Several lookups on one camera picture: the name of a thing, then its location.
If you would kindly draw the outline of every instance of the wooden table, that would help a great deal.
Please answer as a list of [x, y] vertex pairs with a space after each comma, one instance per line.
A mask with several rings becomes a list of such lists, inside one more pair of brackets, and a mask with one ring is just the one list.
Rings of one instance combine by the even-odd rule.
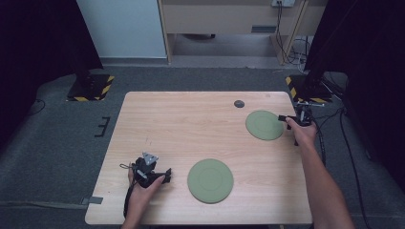
[[[236, 108], [235, 100], [245, 106]], [[125, 96], [90, 204], [89, 224], [121, 224], [128, 189], [127, 170], [142, 151], [158, 156], [155, 172], [172, 168], [150, 202], [143, 224], [311, 223], [306, 183], [292, 131], [260, 140], [245, 127], [257, 110], [294, 115], [288, 94], [276, 92], [133, 92]], [[206, 158], [232, 171], [230, 195], [216, 204], [196, 200], [188, 190], [191, 167]]]

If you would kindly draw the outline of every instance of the small black dot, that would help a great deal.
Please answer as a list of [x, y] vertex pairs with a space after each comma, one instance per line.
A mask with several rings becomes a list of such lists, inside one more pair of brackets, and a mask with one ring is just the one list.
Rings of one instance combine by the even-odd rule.
[[233, 104], [237, 108], [243, 108], [245, 106], [245, 103], [242, 100], [236, 100]]

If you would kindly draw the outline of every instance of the handheld controller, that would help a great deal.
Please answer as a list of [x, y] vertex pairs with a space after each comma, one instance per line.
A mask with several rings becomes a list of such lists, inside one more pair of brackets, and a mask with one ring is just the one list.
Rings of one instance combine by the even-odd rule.
[[153, 156], [146, 152], [142, 153], [143, 157], [138, 157], [135, 163], [132, 163], [128, 169], [132, 169], [134, 177], [132, 179], [131, 186], [128, 188], [127, 195], [125, 197], [123, 215], [126, 218], [128, 212], [128, 202], [134, 190], [135, 184], [138, 183], [142, 188], [149, 187], [158, 177], [164, 176], [163, 183], [169, 183], [172, 175], [172, 169], [168, 169], [166, 173], [155, 173], [153, 170], [159, 159], [157, 156]]
[[302, 127], [310, 126], [312, 123], [312, 110], [310, 106], [317, 106], [317, 107], [325, 107], [325, 104], [313, 104], [308, 102], [297, 102], [296, 106], [294, 107], [295, 113], [297, 116], [290, 116], [290, 115], [279, 115], [279, 121], [286, 121], [287, 117], [292, 118], [298, 125]]

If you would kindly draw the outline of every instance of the human arm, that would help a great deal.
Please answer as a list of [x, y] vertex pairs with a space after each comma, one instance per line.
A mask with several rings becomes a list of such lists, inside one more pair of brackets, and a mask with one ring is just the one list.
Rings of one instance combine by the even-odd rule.
[[[134, 174], [132, 169], [128, 170], [128, 179], [130, 184], [132, 183]], [[161, 183], [164, 180], [164, 176], [158, 177], [149, 187], [142, 188], [138, 183], [135, 184], [132, 190], [131, 197], [128, 201], [128, 211], [123, 222], [121, 229], [137, 229], [140, 224], [140, 220], [146, 208], [149, 205], [149, 201], [152, 196], [158, 191]]]
[[354, 228], [345, 198], [316, 152], [316, 126], [312, 123], [308, 127], [301, 127], [289, 117], [286, 122], [294, 131], [300, 146], [315, 228]]

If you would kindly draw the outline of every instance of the tripod base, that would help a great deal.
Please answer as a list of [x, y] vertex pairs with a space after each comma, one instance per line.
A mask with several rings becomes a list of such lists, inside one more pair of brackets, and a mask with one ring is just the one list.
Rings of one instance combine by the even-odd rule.
[[93, 87], [85, 88], [76, 80], [69, 90], [67, 101], [92, 101], [102, 100], [110, 90], [114, 77], [109, 74], [92, 74]]
[[304, 74], [290, 75], [286, 78], [294, 102], [331, 102], [331, 93], [325, 86], [317, 85], [312, 89], [308, 89], [308, 87], [305, 87], [304, 85], [305, 78], [306, 75]]

